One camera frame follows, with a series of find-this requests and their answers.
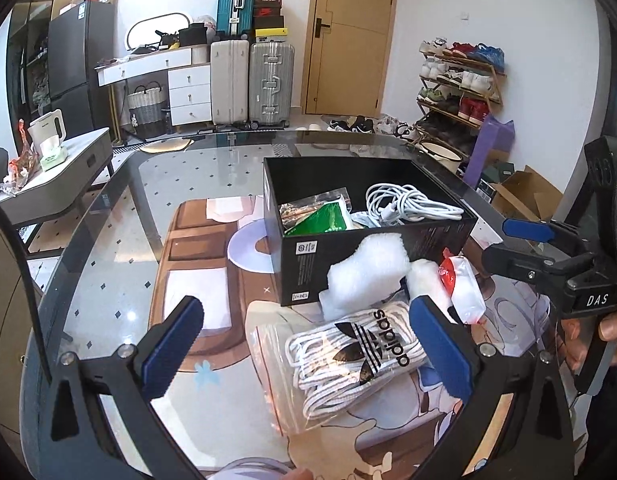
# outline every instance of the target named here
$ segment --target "blue shoe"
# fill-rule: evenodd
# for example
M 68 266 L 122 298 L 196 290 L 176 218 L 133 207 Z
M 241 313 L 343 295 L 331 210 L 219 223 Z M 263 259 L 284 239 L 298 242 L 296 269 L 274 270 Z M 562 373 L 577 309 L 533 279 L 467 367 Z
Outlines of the blue shoe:
M 469 59 L 489 63 L 495 67 L 495 70 L 500 73 L 505 72 L 505 52 L 501 48 L 488 46 L 480 43 L 476 49 L 468 54 Z

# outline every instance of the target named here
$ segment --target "blue gripper pad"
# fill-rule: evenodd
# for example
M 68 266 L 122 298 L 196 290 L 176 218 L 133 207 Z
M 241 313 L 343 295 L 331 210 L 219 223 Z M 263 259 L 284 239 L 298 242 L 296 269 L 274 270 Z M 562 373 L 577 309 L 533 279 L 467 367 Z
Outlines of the blue gripper pad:
M 512 238 L 522 238 L 545 244 L 548 244 L 555 237 L 553 229 L 549 224 L 526 220 L 507 219 L 502 224 L 502 231 L 506 236 Z
M 154 348 L 141 364 L 142 396 L 144 400 L 162 397 L 184 361 L 204 325 L 204 309 L 197 298 L 185 296 L 175 310 L 142 338 Z
M 411 329 L 425 349 L 448 393 L 468 402 L 473 392 L 471 364 L 450 334 L 457 329 L 463 330 L 463 326 L 449 322 L 427 296 L 420 296 L 411 302 L 409 320 Z

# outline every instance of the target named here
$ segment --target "open black storage box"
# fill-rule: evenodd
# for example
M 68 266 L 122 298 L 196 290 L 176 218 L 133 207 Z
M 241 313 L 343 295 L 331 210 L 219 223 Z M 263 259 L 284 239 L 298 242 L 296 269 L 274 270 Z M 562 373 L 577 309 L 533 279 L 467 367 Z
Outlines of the open black storage box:
M 412 184 L 429 199 L 462 207 L 465 213 L 460 221 L 422 220 L 397 227 L 284 237 L 281 204 L 346 187 L 353 211 L 364 211 L 366 190 L 380 183 Z M 400 233 L 412 262 L 427 258 L 440 263 L 444 248 L 460 253 L 477 222 L 475 214 L 447 187 L 411 160 L 265 158 L 264 202 L 266 233 L 282 305 L 319 301 L 317 295 L 328 288 L 330 267 L 351 256 L 368 235 Z

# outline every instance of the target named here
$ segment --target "human hand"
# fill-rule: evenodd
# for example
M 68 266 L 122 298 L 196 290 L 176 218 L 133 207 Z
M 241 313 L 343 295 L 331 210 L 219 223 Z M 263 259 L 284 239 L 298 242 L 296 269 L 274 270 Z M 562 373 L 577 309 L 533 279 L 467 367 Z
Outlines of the human hand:
M 287 473 L 280 480 L 313 480 L 313 473 L 305 467 L 300 467 Z
M 577 370 L 584 363 L 588 351 L 586 345 L 579 338 L 580 321 L 578 319 L 565 319 L 562 321 L 562 328 L 566 341 L 564 341 L 560 353 L 566 357 L 569 367 L 572 370 Z M 602 320 L 598 332 L 603 341 L 617 339 L 617 312 L 609 314 Z M 617 350 L 611 361 L 611 366 L 617 366 Z

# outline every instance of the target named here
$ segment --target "blue star print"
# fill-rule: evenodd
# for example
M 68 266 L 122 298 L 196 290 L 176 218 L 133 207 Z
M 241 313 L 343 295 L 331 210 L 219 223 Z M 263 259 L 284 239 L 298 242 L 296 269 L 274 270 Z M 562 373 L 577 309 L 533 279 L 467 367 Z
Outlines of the blue star print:
M 195 363 L 195 384 L 201 388 L 206 383 L 220 384 L 220 375 L 210 368 L 210 363 L 204 361 L 202 364 Z

